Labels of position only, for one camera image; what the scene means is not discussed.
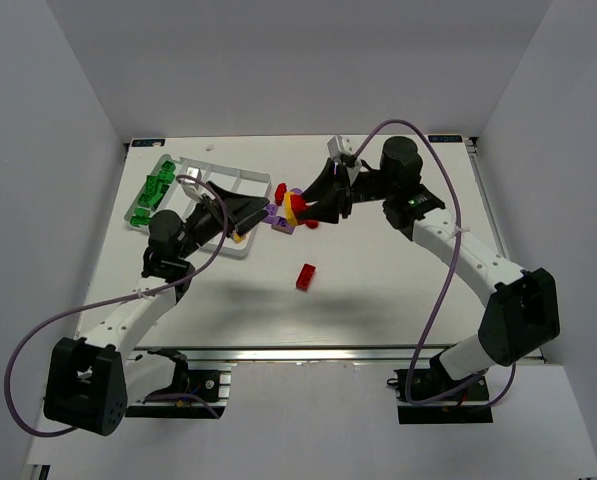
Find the red yellow lego stack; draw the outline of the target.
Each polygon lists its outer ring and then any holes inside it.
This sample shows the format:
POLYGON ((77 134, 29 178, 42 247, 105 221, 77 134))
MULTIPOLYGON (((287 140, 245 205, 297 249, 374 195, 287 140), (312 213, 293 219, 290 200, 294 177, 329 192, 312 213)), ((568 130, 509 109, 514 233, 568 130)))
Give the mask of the red yellow lego stack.
POLYGON ((308 205, 300 194, 287 192, 284 196, 284 207, 286 220, 292 227, 302 224, 298 215, 307 210, 308 205))

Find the green rectangular lego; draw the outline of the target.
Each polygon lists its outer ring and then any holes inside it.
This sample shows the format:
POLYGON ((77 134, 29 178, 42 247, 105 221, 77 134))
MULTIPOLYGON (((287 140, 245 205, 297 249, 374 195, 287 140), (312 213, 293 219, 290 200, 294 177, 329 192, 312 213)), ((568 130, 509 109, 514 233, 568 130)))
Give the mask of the green rectangular lego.
POLYGON ((149 200, 148 200, 148 206, 150 208, 156 208, 159 205, 159 203, 162 200, 162 198, 163 198, 163 194, 162 193, 154 194, 152 197, 149 198, 149 200))

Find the small green number lego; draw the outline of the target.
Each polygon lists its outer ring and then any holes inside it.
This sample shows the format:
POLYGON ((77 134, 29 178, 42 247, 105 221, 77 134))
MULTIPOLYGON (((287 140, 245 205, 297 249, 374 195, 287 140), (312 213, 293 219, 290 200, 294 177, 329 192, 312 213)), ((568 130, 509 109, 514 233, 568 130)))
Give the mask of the small green number lego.
POLYGON ((167 172, 161 170, 159 172, 158 178, 161 182, 166 184, 171 184, 175 180, 175 174, 173 172, 167 172))

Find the green lego pair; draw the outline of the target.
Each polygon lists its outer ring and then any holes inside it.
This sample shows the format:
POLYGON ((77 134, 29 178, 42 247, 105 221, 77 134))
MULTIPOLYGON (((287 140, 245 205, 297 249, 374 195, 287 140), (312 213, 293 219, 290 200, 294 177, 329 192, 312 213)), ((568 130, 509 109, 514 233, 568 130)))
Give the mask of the green lego pair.
POLYGON ((147 175, 142 192, 140 193, 137 203, 139 206, 148 208, 151 200, 159 192, 159 180, 157 176, 147 175))

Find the green long lego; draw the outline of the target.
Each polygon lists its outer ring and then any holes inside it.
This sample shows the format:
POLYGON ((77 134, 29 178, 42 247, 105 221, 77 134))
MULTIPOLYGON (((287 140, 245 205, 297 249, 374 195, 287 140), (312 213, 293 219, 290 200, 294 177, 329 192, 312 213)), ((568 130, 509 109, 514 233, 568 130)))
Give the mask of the green long lego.
POLYGON ((172 161, 164 161, 161 165, 161 169, 166 172, 173 172, 176 168, 176 165, 172 161))

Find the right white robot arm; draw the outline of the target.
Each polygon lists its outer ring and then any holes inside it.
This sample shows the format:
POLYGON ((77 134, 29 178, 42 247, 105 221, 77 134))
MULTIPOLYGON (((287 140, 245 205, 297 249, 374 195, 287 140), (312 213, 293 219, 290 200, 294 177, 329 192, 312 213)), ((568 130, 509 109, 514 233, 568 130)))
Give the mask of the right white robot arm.
POLYGON ((431 360, 434 381, 454 387, 494 365, 509 366, 559 336, 554 277, 503 258, 459 227, 457 211, 423 185, 423 160, 413 140, 388 138, 376 169, 341 136, 327 148, 323 170, 301 195, 297 219, 336 224, 353 205, 379 201, 388 223, 446 264, 485 308, 475 334, 431 360))

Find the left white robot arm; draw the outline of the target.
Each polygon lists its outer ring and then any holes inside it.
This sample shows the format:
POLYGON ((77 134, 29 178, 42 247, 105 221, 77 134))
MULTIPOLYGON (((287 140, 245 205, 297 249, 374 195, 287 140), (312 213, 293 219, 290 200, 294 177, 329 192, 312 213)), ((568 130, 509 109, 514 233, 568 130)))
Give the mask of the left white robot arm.
POLYGON ((133 297, 77 339, 53 348, 43 414, 70 427, 110 435, 128 406, 155 396, 163 401, 192 393, 187 358, 172 348, 137 355, 135 347, 166 313, 178 305, 198 274, 189 256, 215 237, 241 237, 267 215, 261 196, 204 185, 192 213, 155 213, 133 297))

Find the white divided sorting tray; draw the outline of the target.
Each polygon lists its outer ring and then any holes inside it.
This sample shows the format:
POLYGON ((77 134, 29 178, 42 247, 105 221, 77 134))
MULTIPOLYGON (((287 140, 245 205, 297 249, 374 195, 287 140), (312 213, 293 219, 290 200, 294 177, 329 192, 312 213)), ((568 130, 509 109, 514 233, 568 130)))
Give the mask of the white divided sorting tray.
POLYGON ((183 254, 218 251, 243 259, 267 217, 270 189, 267 173, 164 154, 146 175, 124 220, 128 228, 147 234, 157 213, 173 211, 183 224, 199 220, 209 228, 197 236, 202 243, 183 247, 183 254))

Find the purple square lego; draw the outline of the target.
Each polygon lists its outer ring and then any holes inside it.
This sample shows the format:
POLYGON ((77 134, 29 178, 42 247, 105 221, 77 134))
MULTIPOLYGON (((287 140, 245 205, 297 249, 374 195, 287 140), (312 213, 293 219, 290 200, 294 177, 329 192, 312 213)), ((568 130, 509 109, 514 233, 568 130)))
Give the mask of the purple square lego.
POLYGON ((267 224, 272 224, 276 217, 277 217, 277 214, 275 211, 268 212, 267 216, 262 220, 262 222, 267 223, 267 224))

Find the purple curved lego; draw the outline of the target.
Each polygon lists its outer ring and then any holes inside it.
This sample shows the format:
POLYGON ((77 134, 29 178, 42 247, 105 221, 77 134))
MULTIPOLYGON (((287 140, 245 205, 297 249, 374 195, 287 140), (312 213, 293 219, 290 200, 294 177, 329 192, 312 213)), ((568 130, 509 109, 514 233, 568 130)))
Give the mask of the purple curved lego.
POLYGON ((275 217, 271 223, 271 228, 288 235, 292 235, 295 229, 284 217, 275 217))

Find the red rounded lego upper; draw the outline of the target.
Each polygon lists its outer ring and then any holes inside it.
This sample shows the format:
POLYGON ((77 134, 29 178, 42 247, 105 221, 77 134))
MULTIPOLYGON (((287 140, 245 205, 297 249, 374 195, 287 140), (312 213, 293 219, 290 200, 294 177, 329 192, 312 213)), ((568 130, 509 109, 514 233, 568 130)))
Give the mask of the red rounded lego upper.
POLYGON ((285 183, 279 183, 277 185, 274 192, 274 202, 277 206, 281 206, 283 204, 287 192, 288 188, 285 183))

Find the red rectangular lego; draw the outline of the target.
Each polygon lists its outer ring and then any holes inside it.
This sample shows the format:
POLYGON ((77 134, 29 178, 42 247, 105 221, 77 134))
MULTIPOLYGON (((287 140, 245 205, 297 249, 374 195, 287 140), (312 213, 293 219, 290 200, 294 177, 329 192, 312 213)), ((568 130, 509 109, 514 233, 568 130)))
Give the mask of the red rectangular lego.
POLYGON ((295 287, 300 291, 306 292, 314 279, 315 273, 316 267, 314 265, 305 263, 296 279, 295 287))

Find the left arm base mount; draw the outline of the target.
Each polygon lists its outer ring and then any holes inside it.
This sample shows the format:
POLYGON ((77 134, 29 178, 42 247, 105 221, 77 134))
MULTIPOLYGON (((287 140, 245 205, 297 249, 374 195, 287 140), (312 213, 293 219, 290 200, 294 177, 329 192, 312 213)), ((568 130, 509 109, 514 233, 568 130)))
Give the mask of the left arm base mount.
POLYGON ((124 365, 128 418, 211 419, 225 412, 231 369, 156 349, 132 354, 124 365))

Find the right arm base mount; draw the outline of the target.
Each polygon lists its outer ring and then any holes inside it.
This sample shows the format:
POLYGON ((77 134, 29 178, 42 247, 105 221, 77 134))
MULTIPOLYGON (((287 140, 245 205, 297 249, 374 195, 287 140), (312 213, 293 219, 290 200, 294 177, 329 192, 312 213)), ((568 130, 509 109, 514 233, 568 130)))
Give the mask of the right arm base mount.
POLYGON ((489 405, 489 390, 484 378, 452 394, 446 391, 458 383, 443 384, 434 378, 430 369, 416 369, 413 374, 410 396, 405 395, 408 370, 395 370, 386 386, 396 394, 398 422, 401 425, 459 425, 491 424, 492 407, 489 405))

